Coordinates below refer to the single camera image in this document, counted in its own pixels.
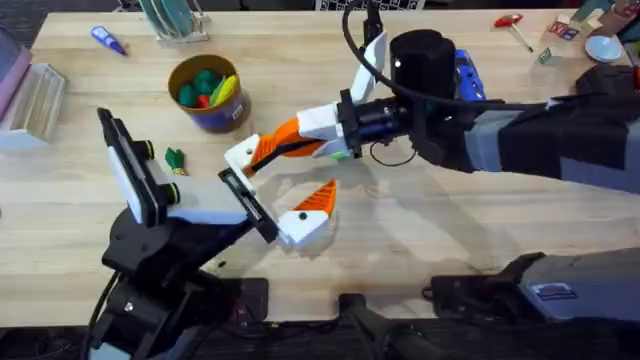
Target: wooden table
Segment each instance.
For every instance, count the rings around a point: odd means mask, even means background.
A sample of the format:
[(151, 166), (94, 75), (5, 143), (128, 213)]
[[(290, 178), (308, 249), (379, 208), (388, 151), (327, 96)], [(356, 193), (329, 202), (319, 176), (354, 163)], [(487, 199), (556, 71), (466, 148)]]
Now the wooden table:
[[(391, 36), (434, 28), (468, 49), (491, 97), (539, 101), (568, 91), (592, 63), (579, 41), (545, 34), (559, 11), (524, 11), (531, 54), (491, 24), (497, 11), (384, 14)], [(362, 33), (363, 14), (354, 16)], [(356, 60), (339, 13), (212, 13), (211, 41), (161, 48), (142, 14), (51, 14), (33, 52), (69, 79), (53, 136), (42, 151), (0, 155), (0, 326), (84, 324), (110, 271), (100, 263), (123, 198), (107, 161), (96, 107), (124, 119), (136, 139), (188, 156), (192, 176), (214, 178), (225, 149), (251, 132), (269, 132), (297, 110), (338, 99)], [(130, 57), (89, 36), (104, 25)], [(569, 48), (557, 67), (534, 65), (552, 42)], [(200, 53), (232, 60), (253, 100), (250, 121), (229, 135), (200, 131), (171, 101), (167, 79)], [(378, 95), (388, 91), (381, 86)], [(406, 142), (381, 149), (387, 161), (410, 154)], [(419, 299), (433, 275), (492, 272), (518, 255), (578, 254), (640, 245), (640, 197), (549, 179), (467, 175), (416, 159), (385, 168), (359, 161), (278, 160), (256, 179), (275, 211), (294, 206), (329, 178), (339, 182), (331, 231), (302, 252), (267, 245), (253, 232), (224, 252), (223, 276), (266, 277), (271, 320), (328, 319), (337, 296), (363, 292), (387, 316), (432, 316)]]

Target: cup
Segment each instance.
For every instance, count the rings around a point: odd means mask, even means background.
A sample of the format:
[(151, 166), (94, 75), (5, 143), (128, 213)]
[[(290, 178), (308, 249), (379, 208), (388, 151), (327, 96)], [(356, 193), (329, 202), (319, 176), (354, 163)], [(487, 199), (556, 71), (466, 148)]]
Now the cup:
[[(210, 70), (229, 77), (236, 75), (238, 82), (231, 96), (217, 106), (188, 108), (178, 101), (180, 87), (191, 83), (202, 70)], [(248, 96), (243, 92), (240, 77), (233, 64), (217, 55), (197, 55), (176, 66), (169, 77), (169, 93), (175, 103), (202, 129), (211, 132), (229, 132), (238, 128), (249, 115)]]

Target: box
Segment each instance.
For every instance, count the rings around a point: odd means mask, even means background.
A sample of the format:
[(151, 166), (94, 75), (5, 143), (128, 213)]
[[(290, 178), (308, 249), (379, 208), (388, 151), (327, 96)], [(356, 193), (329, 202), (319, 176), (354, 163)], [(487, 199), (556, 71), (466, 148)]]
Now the box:
[(46, 146), (58, 119), (65, 78), (32, 64), (0, 120), (0, 151)]

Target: marker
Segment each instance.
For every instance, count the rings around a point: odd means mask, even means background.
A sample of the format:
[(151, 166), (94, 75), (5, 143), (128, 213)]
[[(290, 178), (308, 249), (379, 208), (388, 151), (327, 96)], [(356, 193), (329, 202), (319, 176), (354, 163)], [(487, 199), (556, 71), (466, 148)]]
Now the marker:
[(127, 52), (124, 51), (124, 48), (120, 45), (120, 43), (118, 43), (118, 40), (116, 40), (116, 38), (113, 37), (113, 35), (111, 35), (107, 31), (107, 29), (104, 28), (104, 26), (96, 26), (91, 29), (91, 36), (93, 36), (94, 39), (98, 40), (105, 47), (123, 56), (127, 56)]

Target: white plastic part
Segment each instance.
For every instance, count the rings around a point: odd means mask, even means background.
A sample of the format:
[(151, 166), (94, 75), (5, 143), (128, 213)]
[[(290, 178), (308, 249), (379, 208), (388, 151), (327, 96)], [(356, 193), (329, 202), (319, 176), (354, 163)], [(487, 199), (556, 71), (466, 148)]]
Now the white plastic part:
[(321, 234), (329, 223), (324, 211), (287, 211), (278, 219), (280, 237), (292, 247), (302, 247)]
[(318, 106), (298, 112), (300, 136), (326, 140), (312, 157), (317, 158), (337, 152), (349, 153), (344, 140), (342, 125), (338, 123), (338, 109), (335, 103)]
[(298, 131), (300, 136), (333, 140), (338, 123), (338, 106), (335, 103), (298, 111)]
[(233, 170), (251, 195), (255, 195), (256, 191), (243, 170), (251, 164), (251, 159), (258, 148), (258, 143), (260, 143), (260, 136), (253, 134), (224, 153), (224, 159), (227, 161), (227, 164), (229, 164), (231, 170)]
[[(369, 61), (380, 72), (384, 70), (385, 58), (387, 54), (387, 32), (384, 31), (378, 35), (367, 46), (364, 52), (364, 58)], [(364, 66), (360, 65), (356, 78), (351, 85), (351, 99), (354, 104), (366, 101), (375, 87), (375, 79), (373, 75)]]
[[(107, 149), (111, 168), (116, 175), (129, 209), (138, 224), (142, 224), (142, 205), (134, 191), (118, 154), (112, 146)], [(192, 224), (238, 224), (247, 218), (247, 212), (233, 192), (220, 179), (198, 180), (188, 176), (168, 174), (155, 160), (147, 161), (147, 167), (157, 184), (176, 183), (180, 191), (180, 203), (169, 206), (167, 217), (179, 218)]]
[(247, 218), (247, 211), (219, 178), (205, 181), (190, 176), (167, 176), (180, 190), (180, 203), (169, 207), (167, 217), (210, 225), (234, 225)]
[(107, 153), (109, 154), (111, 169), (113, 169), (113, 172), (116, 175), (116, 180), (118, 181), (118, 185), (120, 185), (120, 191), (129, 205), (133, 218), (136, 219), (138, 224), (142, 224), (142, 205), (140, 198), (138, 198), (138, 195), (133, 190), (133, 185), (131, 184), (131, 181), (129, 181), (127, 172), (124, 170), (124, 166), (122, 165), (122, 162), (120, 161), (120, 158), (113, 146), (109, 146), (109, 148), (107, 148)]

